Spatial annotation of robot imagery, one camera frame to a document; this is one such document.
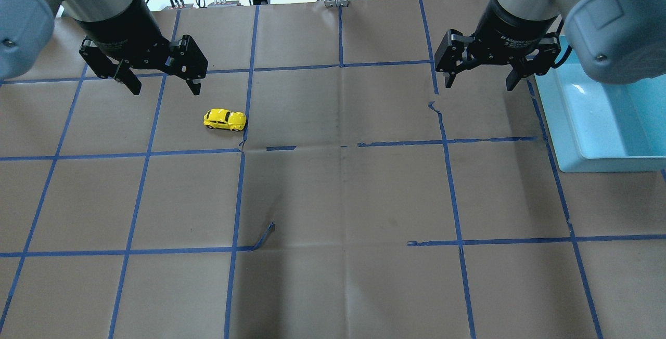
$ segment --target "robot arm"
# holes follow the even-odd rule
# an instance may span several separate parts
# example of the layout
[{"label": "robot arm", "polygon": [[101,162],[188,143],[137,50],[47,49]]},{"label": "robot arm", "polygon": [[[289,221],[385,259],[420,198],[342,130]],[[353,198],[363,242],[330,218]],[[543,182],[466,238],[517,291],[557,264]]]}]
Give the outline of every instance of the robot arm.
[{"label": "robot arm", "polygon": [[141,83],[131,69],[158,69],[185,79],[194,95],[208,61],[192,36],[171,43],[160,33],[143,0],[2,0],[0,78],[25,73],[53,32],[62,3],[86,31],[79,53],[102,79],[113,78],[138,95]]},{"label": "robot arm", "polygon": [[[449,30],[435,54],[446,86],[481,64],[510,64],[507,89],[545,74],[560,53],[557,15],[591,78],[626,84],[666,73],[666,0],[490,0],[472,36]],[[533,59],[528,55],[537,51]]]}]

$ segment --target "blue plastic bin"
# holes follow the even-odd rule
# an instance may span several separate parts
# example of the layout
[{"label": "blue plastic bin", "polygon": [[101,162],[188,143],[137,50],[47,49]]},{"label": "blue plastic bin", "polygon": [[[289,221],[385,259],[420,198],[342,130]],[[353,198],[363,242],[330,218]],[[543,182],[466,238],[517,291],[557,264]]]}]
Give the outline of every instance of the blue plastic bin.
[{"label": "blue plastic bin", "polygon": [[[566,45],[562,38],[563,50]],[[571,53],[564,65],[536,81],[560,170],[666,168],[666,75],[602,85],[583,72]]]}]

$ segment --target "blue tape grid line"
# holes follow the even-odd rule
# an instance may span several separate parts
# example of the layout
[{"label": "blue tape grid line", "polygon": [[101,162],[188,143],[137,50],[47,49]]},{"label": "blue tape grid line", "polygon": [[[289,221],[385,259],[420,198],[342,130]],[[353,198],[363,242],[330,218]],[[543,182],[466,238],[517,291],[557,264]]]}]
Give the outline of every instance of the blue tape grid line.
[{"label": "blue tape grid line", "polygon": [[[81,86],[83,86],[83,78],[85,78],[85,73],[86,73],[87,70],[88,70],[88,65],[87,64],[83,65],[83,71],[81,72],[81,76],[79,78],[79,84],[76,86],[76,92],[74,92],[74,97],[72,99],[72,105],[69,107],[69,113],[67,114],[67,119],[65,120],[64,128],[62,128],[62,133],[60,134],[60,140],[58,141],[58,147],[55,150],[55,158],[57,158],[60,155],[60,151],[62,150],[62,144],[65,142],[65,137],[67,135],[67,129],[69,128],[69,123],[72,120],[72,116],[74,114],[74,107],[76,107],[76,102],[79,99],[79,93],[81,92]],[[50,180],[53,177],[53,171],[55,170],[56,163],[57,163],[57,159],[53,159],[52,163],[50,164],[50,169],[48,169],[48,175],[47,175],[46,181],[44,183],[44,188],[43,188],[41,196],[40,196],[40,203],[37,205],[37,209],[35,211],[35,216],[33,217],[33,222],[30,226],[30,231],[28,232],[28,237],[25,240],[25,245],[23,247],[23,254],[28,252],[28,248],[30,247],[30,243],[33,240],[33,235],[35,234],[37,221],[40,218],[41,209],[44,205],[44,200],[46,199],[46,195],[47,195],[47,192],[48,192],[48,185],[50,185]],[[22,255],[21,259],[19,260],[19,265],[17,266],[16,272],[14,274],[14,280],[12,281],[11,287],[9,289],[9,294],[7,296],[7,302],[5,303],[5,307],[3,308],[2,316],[0,316],[0,332],[2,332],[2,329],[5,325],[5,320],[7,319],[7,313],[9,312],[9,306],[11,304],[11,299],[14,296],[14,292],[16,291],[16,286],[19,282],[19,277],[21,276],[21,271],[23,270],[23,264],[24,263],[25,263],[25,255]]]},{"label": "blue tape grid line", "polygon": [[69,156],[26,156],[0,157],[0,161],[52,161],[52,160],[91,160],[91,159],[123,159],[145,156],[182,156],[184,154],[219,154],[240,152],[238,148],[228,149],[196,149],[196,150],[164,150],[162,152],[112,153],[112,154],[74,154]]},{"label": "blue tape grid line", "polygon": [[338,66],[344,67],[343,48],[342,48],[342,6],[338,7],[338,45],[340,49]]},{"label": "blue tape grid line", "polygon": [[428,58],[430,59],[430,71],[432,73],[432,86],[435,88],[435,95],[440,94],[440,89],[437,84],[437,72],[435,71],[435,58],[432,54],[432,43],[430,41],[430,29],[428,29],[428,18],[426,18],[426,8],[423,6],[423,0],[418,0],[418,5],[421,7],[421,17],[423,18],[423,27],[426,31],[426,42],[428,43]]},{"label": "blue tape grid line", "polygon": [[[268,235],[274,230],[275,223],[271,223],[261,238],[252,246],[238,246],[239,252],[256,251],[262,247]],[[666,234],[635,234],[635,235],[599,235],[594,237],[576,237],[576,242],[618,242],[628,240],[666,240]],[[561,238],[525,238],[525,239],[467,239],[464,245],[497,245],[497,244],[535,244],[535,243],[564,243],[571,242],[571,237]],[[457,246],[457,240],[428,240],[424,242],[410,241],[407,246]],[[129,254],[184,254],[184,253],[229,253],[231,246],[220,247],[172,247],[169,249],[131,249]],[[73,256],[123,256],[126,250],[97,250],[97,251],[41,251],[41,252],[3,252],[0,258],[19,257],[73,257]]]},{"label": "blue tape grid line", "polygon": [[[328,69],[330,67],[367,67],[367,66],[397,66],[397,65],[406,65],[406,64],[431,64],[434,65],[431,60],[397,60],[397,61],[388,61],[388,62],[358,62],[358,63],[345,63],[340,66],[340,64],[314,64],[306,66],[284,66],[284,67],[256,67],[254,72],[266,72],[266,71],[290,71],[290,70],[318,70],[318,69]],[[209,70],[206,74],[230,74],[230,73],[249,73],[250,69],[229,69],[229,70]],[[152,74],[138,74],[137,78],[148,78],[162,76],[164,74],[152,73]],[[107,79],[100,79],[96,76],[91,76],[89,78],[84,78],[83,81],[102,81]],[[54,83],[54,82],[77,82],[78,78],[63,78],[63,79],[29,79],[29,80],[16,80],[16,81],[5,81],[5,85],[17,85],[17,84],[26,84],[26,83]]]},{"label": "blue tape grid line", "polygon": [[[509,137],[509,138],[466,138],[466,139],[450,139],[446,142],[448,144],[456,144],[461,142],[515,142],[515,141],[533,141],[538,140],[538,137]],[[439,145],[442,144],[441,140],[409,140],[409,141],[381,141],[381,142],[359,142],[357,147],[395,147],[395,146],[409,146],[409,145]],[[266,147],[266,150],[294,150],[296,145]],[[91,160],[91,159],[123,159],[134,157],[149,156],[182,156],[185,154],[221,154],[221,153],[238,153],[238,148],[227,149],[192,149],[192,150],[164,150],[159,152],[136,152],[136,153],[112,153],[112,154],[73,154],[67,156],[24,156],[24,157],[0,157],[2,161],[53,161],[53,160]]]},{"label": "blue tape grid line", "polygon": [[553,171],[553,177],[555,179],[556,185],[557,185],[557,192],[559,193],[559,199],[562,204],[562,211],[564,212],[564,217],[567,221],[567,226],[569,226],[569,234],[571,237],[571,245],[573,246],[573,253],[576,256],[576,263],[578,263],[578,270],[580,271],[581,275],[581,282],[583,282],[583,289],[585,290],[585,297],[587,298],[587,305],[590,307],[590,315],[592,315],[592,322],[594,323],[594,329],[595,332],[597,333],[597,339],[603,339],[604,334],[601,331],[601,324],[599,324],[599,317],[597,316],[597,309],[594,306],[594,300],[592,299],[592,292],[590,291],[590,285],[587,281],[587,274],[585,273],[585,266],[583,265],[583,258],[581,257],[580,249],[578,247],[578,241],[576,240],[576,234],[575,231],[573,230],[573,224],[571,223],[570,219],[570,213],[569,213],[569,207],[567,205],[567,200],[564,197],[564,190],[562,188],[562,183],[559,180],[559,173],[557,170],[557,165],[555,163],[555,157],[553,155],[553,151],[550,147],[550,143],[548,140],[548,133],[545,130],[545,123],[543,123],[543,117],[541,114],[541,111],[539,109],[539,103],[537,102],[536,99],[536,94],[534,92],[534,88],[532,86],[531,81],[528,82],[528,88],[530,89],[530,95],[532,97],[532,104],[534,106],[534,111],[537,114],[537,118],[539,119],[539,126],[542,130],[542,137],[543,137],[543,142],[545,143],[545,147],[548,151],[548,159],[550,160],[550,166]]},{"label": "blue tape grid line", "polygon": [[271,152],[273,150],[294,150],[296,149],[295,145],[285,145],[283,147],[266,147],[266,150],[268,152]]},{"label": "blue tape grid line", "polygon": [[471,309],[471,296],[469,294],[469,280],[467,277],[467,264],[465,262],[464,241],[462,237],[462,230],[460,228],[460,217],[458,215],[457,201],[456,201],[456,187],[454,185],[454,175],[451,169],[451,159],[449,153],[448,138],[446,137],[446,130],[442,118],[442,112],[433,106],[435,102],[428,103],[428,107],[437,113],[440,122],[440,132],[442,133],[442,147],[444,149],[444,160],[446,163],[446,176],[449,183],[449,192],[451,194],[451,204],[454,212],[454,223],[456,225],[456,244],[458,246],[458,256],[460,259],[460,273],[462,276],[462,285],[465,294],[465,304],[467,306],[467,318],[469,324],[469,336],[471,339],[476,339],[476,329],[474,327],[474,315]]},{"label": "blue tape grid line", "polygon": [[[176,32],[178,31],[178,22],[181,19],[181,11],[178,10],[176,13],[176,21],[174,22],[173,33],[171,35],[171,41],[176,39]],[[136,202],[134,213],[132,214],[132,222],[130,223],[129,234],[127,235],[127,244],[125,246],[125,252],[123,257],[123,267],[121,268],[120,280],[118,282],[118,290],[116,291],[116,299],[113,304],[113,314],[111,316],[111,323],[109,327],[109,339],[113,338],[114,331],[116,329],[116,320],[118,318],[118,310],[120,308],[121,298],[123,296],[123,286],[124,278],[127,273],[127,263],[129,261],[130,249],[132,248],[132,240],[134,239],[134,232],[136,228],[136,219],[138,218],[138,211],[141,205],[141,197],[143,195],[143,187],[146,182],[146,176],[148,174],[148,164],[150,163],[150,152],[152,151],[152,143],[155,140],[155,130],[157,129],[157,120],[160,114],[160,107],[162,106],[162,97],[164,96],[164,85],[167,83],[167,75],[161,74],[162,83],[160,84],[160,92],[157,95],[157,104],[155,105],[155,113],[152,116],[152,127],[150,128],[150,138],[148,140],[148,147],[146,149],[146,154],[143,162],[143,170],[141,172],[141,179],[138,183],[138,192],[136,193]]]},{"label": "blue tape grid line", "polygon": [[[601,235],[596,237],[561,237],[561,238],[525,238],[525,239],[468,239],[463,240],[464,245],[493,245],[493,244],[540,244],[540,243],[566,243],[566,242],[617,242],[627,240],[666,240],[666,234],[637,234],[637,235]],[[407,246],[457,246],[457,240],[428,240],[425,242],[411,241]]]},{"label": "blue tape grid line", "polygon": [[[245,114],[250,115],[250,102],[252,100],[252,78],[254,74],[254,57],[257,52],[257,25],[259,24],[259,5],[254,7],[254,26],[252,27],[252,48],[250,52],[250,75],[248,78],[247,97],[245,102]],[[243,141],[247,140],[248,128],[245,128]],[[243,180],[245,178],[245,153],[240,153],[240,169],[238,171],[238,191],[236,193],[236,216],[234,220],[234,237],[232,242],[231,261],[229,265],[229,277],[226,287],[226,312],[224,313],[224,339],[229,338],[231,327],[231,302],[234,293],[234,277],[236,275],[236,255],[238,254],[238,228],[240,227],[240,207],[243,195]]]}]

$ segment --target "table surface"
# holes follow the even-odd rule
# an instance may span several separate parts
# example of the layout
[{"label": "table surface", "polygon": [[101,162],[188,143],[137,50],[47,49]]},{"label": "table surface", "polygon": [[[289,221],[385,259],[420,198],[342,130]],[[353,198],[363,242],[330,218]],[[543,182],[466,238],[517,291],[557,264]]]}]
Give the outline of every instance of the table surface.
[{"label": "table surface", "polygon": [[198,97],[58,19],[0,87],[0,337],[662,336],[666,174],[561,173],[533,80],[435,75],[487,1],[158,12]]}]

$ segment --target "yellow toy car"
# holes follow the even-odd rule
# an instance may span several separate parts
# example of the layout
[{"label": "yellow toy car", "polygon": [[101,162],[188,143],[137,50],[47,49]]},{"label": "yellow toy car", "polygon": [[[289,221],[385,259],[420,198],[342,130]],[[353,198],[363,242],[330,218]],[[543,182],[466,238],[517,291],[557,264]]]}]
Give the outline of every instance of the yellow toy car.
[{"label": "yellow toy car", "polygon": [[226,109],[210,109],[204,114],[204,126],[207,128],[242,131],[247,121],[242,112],[231,112]]}]

